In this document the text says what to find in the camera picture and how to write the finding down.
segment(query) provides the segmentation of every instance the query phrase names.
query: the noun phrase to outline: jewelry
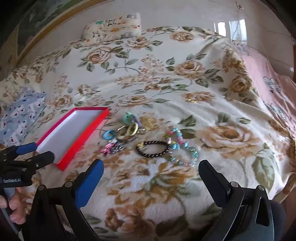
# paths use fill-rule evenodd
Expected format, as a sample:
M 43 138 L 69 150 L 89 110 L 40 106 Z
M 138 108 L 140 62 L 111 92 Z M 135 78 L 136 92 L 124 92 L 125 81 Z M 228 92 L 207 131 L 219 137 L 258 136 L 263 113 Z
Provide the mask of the jewelry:
M 146 145 L 154 145 L 154 144 L 156 144 L 156 145 L 165 145 L 166 149 L 163 152 L 156 153 L 156 154 L 147 154 L 147 153 L 144 153 L 143 151 L 141 151 L 141 148 L 143 148 L 144 146 L 146 146 Z M 162 156 L 162 155 L 166 154 L 169 151 L 170 144 L 168 144 L 165 141 L 144 141 L 144 142 L 138 143 L 136 149 L 137 149 L 138 153 L 143 157 L 158 157 L 158 156 Z
M 134 134 L 133 136 L 130 136 L 128 138 L 119 138 L 119 136 L 124 136 L 124 134 L 122 134 L 122 131 L 124 128 L 126 128 L 127 126 L 122 126 L 119 129 L 117 129 L 116 131 L 116 138 L 118 140 L 118 142 L 122 143 L 122 144 L 128 144 L 133 142 L 135 139 L 138 138 L 137 134 Z
M 123 143 L 117 141 L 117 142 L 115 143 L 115 145 L 110 149 L 110 153 L 111 153 L 111 154 L 115 154 L 115 153 L 117 153 L 117 152 L 123 150 L 124 147 L 123 147 L 122 144 L 123 144 Z
M 139 124 L 136 123 L 136 122 L 133 122 L 133 123 L 128 127 L 128 130 L 126 131 L 126 135 L 127 135 L 128 137 L 131 137 L 131 136 L 133 136 L 134 134 L 137 133 L 138 129 L 139 129 Z
M 138 123 L 139 126 L 142 126 L 138 117 L 136 117 L 134 114 L 132 114 L 130 112 L 126 112 L 126 114 L 123 117 L 123 121 L 127 125 L 130 125 L 130 124 L 136 122 L 136 123 Z
M 177 128 L 173 128 L 172 131 L 169 132 L 169 134 L 173 134 L 174 132 L 176 132 L 177 138 L 178 138 L 178 143 L 172 141 L 172 138 L 169 137 L 167 139 L 168 144 L 171 144 L 171 149 L 169 150 L 169 155 L 170 155 L 170 160 L 179 164 L 179 165 L 185 165 L 185 166 L 193 166 L 196 164 L 197 160 L 198 160 L 198 152 L 196 151 L 196 149 L 194 147 L 190 147 L 188 145 L 188 142 L 184 142 L 183 140 L 183 136 L 180 130 L 178 130 Z M 183 163 L 182 161 L 176 159 L 173 156 L 173 150 L 177 149 L 179 150 L 180 147 L 187 149 L 188 151 L 190 151 L 190 153 L 192 154 L 192 163 L 187 164 L 187 163 Z
M 101 149 L 101 153 L 104 153 L 104 155 L 108 155 L 109 153 L 114 154 L 120 150 L 123 150 L 122 143 L 118 142 L 117 139 L 109 140 L 109 143 L 105 145 L 103 149 Z
M 114 130 L 109 130 L 109 131 L 106 131 L 103 135 L 103 139 L 109 141 L 111 139 L 113 139 L 114 137 L 116 136 L 116 133 Z
M 132 123 L 137 123 L 139 125 L 137 134 L 143 135 L 146 132 L 146 130 L 142 126 L 142 123 L 140 122 L 139 118 L 130 112 L 126 112 L 126 114 L 123 117 L 123 122 L 127 125 L 131 125 Z

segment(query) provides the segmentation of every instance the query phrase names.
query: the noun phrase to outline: floral pillow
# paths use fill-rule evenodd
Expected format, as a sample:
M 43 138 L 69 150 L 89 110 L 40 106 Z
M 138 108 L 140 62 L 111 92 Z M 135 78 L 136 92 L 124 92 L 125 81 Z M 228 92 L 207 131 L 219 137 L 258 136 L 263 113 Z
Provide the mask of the floral pillow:
M 1 111 L 0 144 L 9 147 L 23 142 L 29 127 L 45 107 L 45 95 L 25 87 L 12 105 Z
M 140 14 L 128 14 L 117 19 L 96 21 L 85 26 L 82 33 L 84 46 L 116 39 L 140 36 L 142 32 Z

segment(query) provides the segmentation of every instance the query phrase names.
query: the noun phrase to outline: painting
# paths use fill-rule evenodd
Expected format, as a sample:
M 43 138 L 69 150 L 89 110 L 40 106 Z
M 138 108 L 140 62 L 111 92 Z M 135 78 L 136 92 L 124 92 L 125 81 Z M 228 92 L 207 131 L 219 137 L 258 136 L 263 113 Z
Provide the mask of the painting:
M 83 0 L 37 0 L 19 23 L 17 53 L 20 53 L 44 28 L 67 9 Z

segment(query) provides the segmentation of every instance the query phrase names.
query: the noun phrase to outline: pink hair clip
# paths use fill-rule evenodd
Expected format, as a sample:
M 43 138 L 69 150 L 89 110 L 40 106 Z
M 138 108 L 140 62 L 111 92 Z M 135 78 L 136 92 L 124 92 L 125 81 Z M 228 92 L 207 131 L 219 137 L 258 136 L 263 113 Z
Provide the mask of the pink hair clip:
M 103 149 L 101 149 L 101 153 L 104 153 L 104 156 L 107 156 L 114 145 L 115 143 L 108 143 Z

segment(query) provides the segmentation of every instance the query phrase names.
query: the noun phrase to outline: human hand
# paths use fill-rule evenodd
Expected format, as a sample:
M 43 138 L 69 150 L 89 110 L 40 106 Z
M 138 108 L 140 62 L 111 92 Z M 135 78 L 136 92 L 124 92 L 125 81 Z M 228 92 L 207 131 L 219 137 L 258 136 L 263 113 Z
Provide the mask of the human hand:
M 10 215 L 12 222 L 16 224 L 23 224 L 26 221 L 26 212 L 23 204 L 20 201 L 21 188 L 17 187 L 15 195 L 9 201 L 9 207 L 13 210 Z M 7 202 L 4 197 L 0 195 L 0 208 L 7 208 Z

